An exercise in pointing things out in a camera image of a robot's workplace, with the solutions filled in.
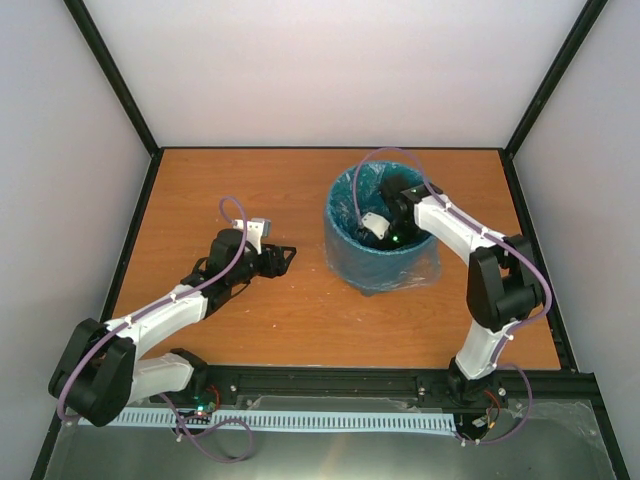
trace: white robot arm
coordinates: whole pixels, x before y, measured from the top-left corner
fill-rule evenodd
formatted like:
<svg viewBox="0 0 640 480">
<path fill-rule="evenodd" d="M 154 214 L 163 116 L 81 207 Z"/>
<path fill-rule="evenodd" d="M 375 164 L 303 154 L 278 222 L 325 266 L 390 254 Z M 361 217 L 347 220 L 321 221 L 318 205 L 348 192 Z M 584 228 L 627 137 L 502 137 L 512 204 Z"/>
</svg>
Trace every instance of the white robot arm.
<svg viewBox="0 0 640 480">
<path fill-rule="evenodd" d="M 425 230 L 469 267 L 467 305 L 473 320 L 462 349 L 449 367 L 452 394 L 464 403 L 467 392 L 496 369 L 507 340 L 513 339 L 509 331 L 529 316 L 543 295 L 534 275 L 488 238 L 508 243 L 532 261 L 531 245 L 524 237 L 506 237 L 485 227 L 455 207 L 437 187 L 432 185 L 432 189 L 439 198 L 425 185 L 410 187 L 402 175 L 390 177 L 383 182 L 380 193 L 393 220 L 368 213 L 362 224 L 379 239 L 381 248 L 397 248 L 394 241 L 415 234 L 416 227 Z"/>
<path fill-rule="evenodd" d="M 244 252 L 218 280 L 214 276 L 219 276 L 240 247 L 241 220 L 233 222 L 233 229 L 218 232 L 209 257 L 198 260 L 192 273 L 164 297 L 125 317 L 105 323 L 93 319 L 81 322 L 51 378 L 49 392 L 59 398 L 67 389 L 63 395 L 66 405 L 96 426 L 106 425 L 127 404 L 145 397 L 187 387 L 200 393 L 206 387 L 206 363 L 192 353 L 175 349 L 159 358 L 141 358 L 178 330 L 216 312 L 231 299 L 235 286 L 248 285 L 255 276 L 274 278 L 287 272 L 296 249 L 262 244 L 269 227 L 265 219 L 247 222 Z M 204 288 L 196 288 L 209 279 L 212 282 Z M 112 338 L 67 387 L 78 364 L 107 336 Z"/>
</svg>

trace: blue trash bin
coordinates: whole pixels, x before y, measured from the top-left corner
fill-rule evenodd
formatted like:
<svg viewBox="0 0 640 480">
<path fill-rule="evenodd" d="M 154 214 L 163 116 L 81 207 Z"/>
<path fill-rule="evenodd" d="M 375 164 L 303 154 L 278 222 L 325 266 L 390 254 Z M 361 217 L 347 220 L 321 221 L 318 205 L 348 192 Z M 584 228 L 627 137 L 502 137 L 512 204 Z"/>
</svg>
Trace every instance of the blue trash bin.
<svg viewBox="0 0 640 480">
<path fill-rule="evenodd" d="M 352 197 L 355 167 L 342 173 L 331 186 L 324 210 L 325 252 L 329 268 L 364 295 L 426 286 L 440 277 L 437 239 L 424 232 L 416 243 L 396 250 L 363 246 Z M 378 189 L 394 174 L 404 174 L 411 184 L 422 182 L 417 170 L 393 162 L 370 162 L 360 169 L 357 196 L 361 214 L 373 212 L 391 220 Z"/>
</svg>

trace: white panel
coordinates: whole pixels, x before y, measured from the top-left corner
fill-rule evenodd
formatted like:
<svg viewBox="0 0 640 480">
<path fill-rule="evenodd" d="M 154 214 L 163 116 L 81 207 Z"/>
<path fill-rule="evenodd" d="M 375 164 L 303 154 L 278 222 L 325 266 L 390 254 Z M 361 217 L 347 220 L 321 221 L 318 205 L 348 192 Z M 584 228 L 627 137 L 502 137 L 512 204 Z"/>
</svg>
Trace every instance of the white panel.
<svg viewBox="0 0 640 480">
<path fill-rule="evenodd" d="M 516 165 L 579 366 L 640 478 L 640 2 L 609 2 Z"/>
<path fill-rule="evenodd" d="M 148 156 L 62 1 L 0 14 L 0 476 L 29 478 L 73 327 L 97 316 Z"/>
<path fill-rule="evenodd" d="M 584 0 L 90 0 L 161 145 L 506 145 Z"/>
</svg>

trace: wooden table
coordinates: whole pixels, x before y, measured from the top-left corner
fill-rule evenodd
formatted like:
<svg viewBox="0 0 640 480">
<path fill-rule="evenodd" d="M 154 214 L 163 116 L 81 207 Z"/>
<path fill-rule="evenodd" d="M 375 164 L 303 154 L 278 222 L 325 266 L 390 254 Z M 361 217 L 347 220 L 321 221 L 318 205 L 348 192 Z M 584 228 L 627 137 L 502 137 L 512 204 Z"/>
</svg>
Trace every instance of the wooden table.
<svg viewBox="0 0 640 480">
<path fill-rule="evenodd" d="M 234 195 L 249 217 L 272 220 L 271 243 L 298 249 L 281 278 L 256 279 L 237 299 L 150 352 L 183 347 L 209 363 L 446 368 L 470 325 L 466 267 L 440 245 L 431 287 L 364 297 L 327 268 L 322 212 L 333 180 L 364 150 L 166 150 L 116 315 L 166 294 L 227 227 L 218 200 Z M 462 209 L 505 234 L 519 232 L 497 152 L 416 151 Z M 396 154 L 381 159 L 403 161 Z M 502 360 L 559 367 L 544 321 L 518 332 Z"/>
</svg>

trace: purple cable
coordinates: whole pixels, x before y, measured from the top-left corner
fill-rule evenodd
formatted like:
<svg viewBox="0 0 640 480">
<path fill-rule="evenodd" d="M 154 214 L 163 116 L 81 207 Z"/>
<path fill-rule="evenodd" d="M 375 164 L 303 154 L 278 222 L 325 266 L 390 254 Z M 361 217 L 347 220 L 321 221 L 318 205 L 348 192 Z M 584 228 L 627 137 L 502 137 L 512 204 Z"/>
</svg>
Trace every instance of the purple cable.
<svg viewBox="0 0 640 480">
<path fill-rule="evenodd" d="M 533 405 L 533 392 L 531 391 L 531 383 L 529 382 L 527 375 L 524 373 L 524 370 L 522 370 L 515 363 L 505 363 L 504 365 L 500 365 L 500 368 L 503 368 L 503 367 L 513 368 L 517 370 L 520 376 L 522 377 L 522 381 L 524 381 L 524 385 L 527 388 L 527 399 L 529 400 L 529 403 L 527 405 L 527 410 L 524 413 L 522 420 L 520 420 L 520 422 L 518 422 L 518 424 L 515 427 L 513 427 L 511 430 L 509 430 L 507 433 L 505 433 L 501 437 L 494 438 L 493 440 L 481 440 L 480 442 L 478 442 L 478 445 L 495 445 L 497 443 L 503 442 L 504 440 L 507 440 L 513 437 L 516 433 L 522 430 L 522 427 L 524 427 L 524 424 L 527 422 L 527 420 L 529 419 L 529 416 L 531 415 L 531 407 Z M 458 432 L 455 432 L 455 436 L 458 440 L 465 442 L 465 439 L 462 438 Z"/>
<path fill-rule="evenodd" d="M 240 202 L 235 197 L 232 197 L 232 196 L 222 197 L 220 199 L 220 203 L 218 204 L 218 208 L 220 209 L 220 213 L 222 214 L 222 216 L 227 221 L 231 221 L 229 219 L 229 216 L 224 211 L 224 202 L 227 201 L 227 200 L 231 200 L 231 202 L 233 202 L 238 207 L 238 210 L 240 210 L 240 215 L 242 216 L 242 221 L 243 221 L 242 239 L 240 240 L 240 246 L 238 247 L 238 251 L 236 252 L 236 254 L 233 257 L 233 259 L 231 260 L 231 262 L 229 262 L 229 265 L 227 265 L 220 273 L 218 273 L 214 277 L 210 278 L 206 282 L 201 283 L 197 287 L 194 287 L 194 288 L 192 288 L 190 290 L 187 290 L 185 292 L 182 292 L 182 293 L 176 295 L 176 300 L 180 300 L 180 299 L 182 299 L 184 297 L 187 297 L 187 296 L 191 295 L 193 292 L 198 292 L 198 291 L 202 290 L 203 288 L 206 288 L 207 286 L 211 285 L 212 283 L 217 282 L 220 278 L 224 277 L 229 272 L 229 270 L 231 270 L 234 267 L 234 265 L 238 262 L 238 260 L 240 259 L 240 257 L 244 253 L 244 246 L 245 246 L 245 244 L 247 242 L 247 214 L 245 213 L 244 208 L 242 208 L 242 205 L 240 204 Z M 137 313 L 131 315 L 131 323 L 133 324 L 133 323 L 137 322 L 138 320 L 140 320 L 145 315 L 148 315 L 149 313 L 153 312 L 154 310 L 156 310 L 156 309 L 158 309 L 160 307 L 163 307 L 163 306 L 171 303 L 172 301 L 173 300 L 170 297 L 167 297 L 167 298 L 165 298 L 163 300 L 160 300 L 158 302 L 155 302 L 155 303 L 149 305 L 146 308 L 143 308 L 142 310 L 138 311 Z M 87 352 L 87 354 L 84 357 L 82 357 L 82 360 L 80 360 L 80 362 L 78 362 L 78 365 L 76 366 L 76 368 L 74 368 L 73 372 L 71 372 L 71 375 L 69 375 L 69 379 L 64 384 L 64 387 L 62 388 L 62 391 L 60 392 L 60 396 L 58 397 L 58 403 L 56 404 L 56 413 L 58 414 L 58 417 L 60 418 L 60 420 L 62 420 L 63 422 L 69 422 L 69 421 L 73 421 L 73 420 L 76 420 L 76 419 L 80 418 L 80 415 L 67 415 L 65 413 L 65 403 L 66 403 L 66 400 L 67 400 L 67 396 L 69 395 L 69 391 L 71 390 L 71 387 L 73 386 L 73 384 L 77 380 L 78 376 L 82 372 L 82 369 L 87 365 L 87 363 L 89 363 L 89 361 L 91 361 L 91 359 L 100 351 L 100 349 L 109 340 L 111 340 L 113 337 L 115 337 L 118 333 L 120 333 L 122 330 L 124 330 L 128 326 L 129 326 L 128 323 L 123 322 L 122 324 L 118 325 L 116 328 L 114 328 L 113 330 L 108 332 L 104 337 L 102 337 Z"/>
<path fill-rule="evenodd" d="M 356 211 L 356 217 L 358 218 L 358 222 L 359 223 L 362 222 L 362 217 L 361 217 L 361 214 L 360 214 L 360 207 L 358 206 L 358 197 L 356 195 L 358 175 L 360 174 L 360 169 L 362 168 L 362 166 L 365 163 L 367 163 L 369 160 L 371 160 L 374 155 L 376 155 L 378 153 L 382 153 L 382 152 L 399 152 L 399 153 L 405 155 L 406 157 L 410 158 L 411 160 L 413 160 L 415 162 L 417 168 L 418 168 L 418 171 L 422 175 L 422 181 L 424 182 L 425 186 L 427 187 L 427 190 L 429 190 L 429 193 L 436 199 L 436 201 L 442 207 L 444 207 L 446 205 L 446 202 L 442 198 L 440 198 L 440 195 L 431 186 L 431 183 L 429 182 L 429 179 L 427 178 L 427 175 L 426 175 L 426 173 L 424 171 L 424 168 L 422 166 L 422 162 L 420 162 L 420 159 L 414 153 L 412 153 L 412 152 L 410 152 L 408 150 L 403 150 L 403 149 L 398 148 L 398 147 L 383 147 L 383 148 L 379 148 L 377 150 L 373 150 L 373 151 L 369 152 L 360 161 L 360 163 L 356 166 L 355 172 L 353 174 L 353 184 L 352 184 L 353 205 L 354 205 L 354 208 L 355 208 L 355 211 Z M 471 220 L 469 220 L 467 217 L 462 215 L 458 210 L 456 210 L 456 208 L 453 208 L 453 207 L 449 208 L 448 212 L 453 217 L 455 217 L 458 220 L 460 220 L 463 224 L 465 224 L 467 227 L 469 227 L 474 232 L 476 232 L 478 234 L 482 234 L 482 226 L 476 224 L 475 222 L 472 222 Z M 493 351 L 493 354 L 492 354 L 491 359 L 490 359 L 492 364 L 496 364 L 498 362 L 498 357 L 500 356 L 500 353 L 502 352 L 502 349 L 504 348 L 505 343 L 507 342 L 507 340 L 509 340 L 509 337 L 507 337 L 507 335 L 511 336 L 518 329 L 524 327 L 525 325 L 529 325 L 532 322 L 535 322 L 539 318 L 542 318 L 547 313 L 549 313 L 549 310 L 551 310 L 551 304 L 552 304 L 552 301 L 553 301 L 553 296 L 551 294 L 551 287 L 549 286 L 549 283 L 547 282 L 546 278 L 544 278 L 542 273 L 540 273 L 540 271 L 536 268 L 536 266 L 531 261 L 529 261 L 529 259 L 527 259 L 524 255 L 522 255 L 520 252 L 518 252 L 511 245 L 506 244 L 504 241 L 502 241 L 502 239 L 497 238 L 496 236 L 494 236 L 494 235 L 492 235 L 490 233 L 485 233 L 484 237 L 487 238 L 488 240 L 492 241 L 496 245 L 498 245 L 503 250 L 509 252 L 509 254 L 511 254 L 514 257 L 516 257 L 518 260 L 520 260 L 520 262 L 525 267 L 527 267 L 527 269 L 536 277 L 538 282 L 540 282 L 540 285 L 542 285 L 542 290 L 544 291 L 544 299 L 545 299 L 544 308 L 539 313 L 536 313 L 533 317 L 528 318 L 526 320 L 523 320 L 522 322 L 518 322 L 518 323 L 514 324 L 511 328 L 509 328 L 505 332 L 506 335 L 503 336 L 498 341 L 498 345 L 497 345 L 496 349 Z"/>
<path fill-rule="evenodd" d="M 222 420 L 221 422 L 216 423 L 212 427 L 207 428 L 203 432 L 200 432 L 200 433 L 194 435 L 193 433 L 191 433 L 189 431 L 189 426 L 186 424 L 185 418 L 180 414 L 180 412 L 178 411 L 176 406 L 173 404 L 173 402 L 171 400 L 169 400 L 169 397 L 167 397 L 164 393 L 161 393 L 158 396 L 160 398 L 162 398 L 167 403 L 167 405 L 169 406 L 169 408 L 171 409 L 173 414 L 176 416 L 176 420 L 178 421 L 178 428 L 180 430 L 182 430 L 184 435 L 189 439 L 189 441 L 193 444 L 193 446 L 196 447 L 200 451 L 200 453 L 202 453 L 206 457 L 209 457 L 211 460 L 215 460 L 216 462 L 220 462 L 220 463 L 237 463 L 237 462 L 241 462 L 242 460 L 247 459 L 249 457 L 249 455 L 251 455 L 251 453 L 253 453 L 253 444 L 254 444 L 253 431 L 251 430 L 251 427 L 249 427 L 249 425 L 244 420 L 242 420 L 240 418 L 227 418 L 226 420 Z M 211 435 L 213 432 L 218 430 L 220 427 L 222 427 L 224 425 L 229 425 L 229 424 L 232 424 L 232 423 L 236 423 L 236 424 L 242 426 L 247 431 L 247 434 L 249 436 L 249 446 L 247 447 L 247 449 L 240 456 L 234 457 L 234 458 L 218 457 L 217 455 L 214 455 L 213 453 L 207 452 L 204 449 L 204 447 L 202 445 L 200 445 L 200 442 L 198 442 L 198 440 L 197 440 L 198 438 L 202 438 L 202 437 L 206 437 L 207 435 Z"/>
</svg>

